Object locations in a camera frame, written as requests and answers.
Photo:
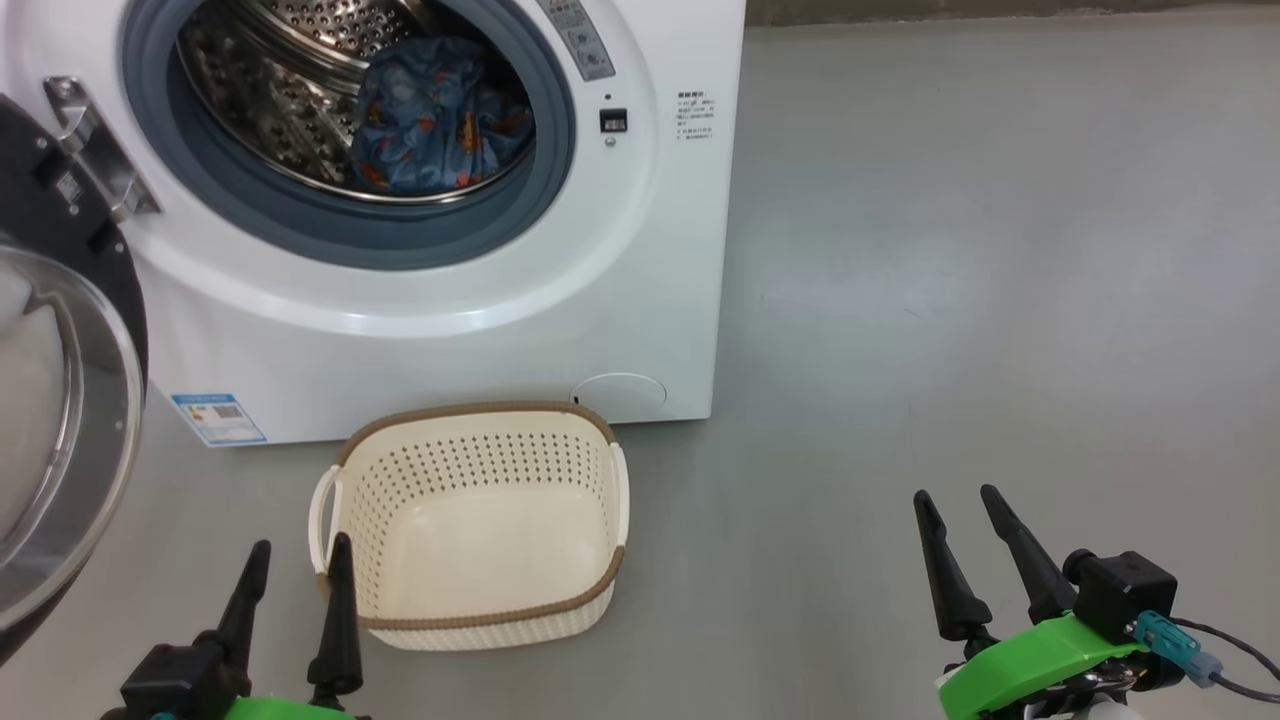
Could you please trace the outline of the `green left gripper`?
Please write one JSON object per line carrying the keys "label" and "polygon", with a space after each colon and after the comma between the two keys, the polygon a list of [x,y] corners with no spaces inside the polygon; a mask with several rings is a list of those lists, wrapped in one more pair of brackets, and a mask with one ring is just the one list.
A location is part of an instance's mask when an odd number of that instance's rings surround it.
{"label": "green left gripper", "polygon": [[[230,593],[218,624],[218,639],[229,667],[247,667],[259,602],[265,596],[271,543],[257,541]],[[312,701],[338,701],[364,687],[355,560],[351,538],[339,532],[333,541],[326,575],[328,606],[317,655],[308,665]],[[276,696],[239,697],[225,720],[352,720],[342,708],[329,708]]]}

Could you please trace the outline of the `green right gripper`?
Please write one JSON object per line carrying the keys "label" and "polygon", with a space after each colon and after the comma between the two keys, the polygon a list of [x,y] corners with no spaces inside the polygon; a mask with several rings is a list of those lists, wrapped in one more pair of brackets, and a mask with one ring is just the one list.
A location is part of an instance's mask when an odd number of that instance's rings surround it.
{"label": "green right gripper", "polygon": [[966,662],[938,680],[943,715],[983,719],[1007,708],[1020,712],[1028,698],[1064,687],[1070,678],[1111,660],[1119,661],[1123,671],[1132,671],[1130,692],[1165,688],[1167,662],[1133,637],[1140,614],[1069,612],[1078,593],[1044,547],[998,488],[982,486],[980,498],[996,536],[1012,556],[1029,601],[1028,616],[1041,624],[992,644],[995,637],[987,629],[992,612],[973,593],[957,565],[933,498],[919,489],[913,507],[938,634],[945,641],[982,647],[966,650]]}

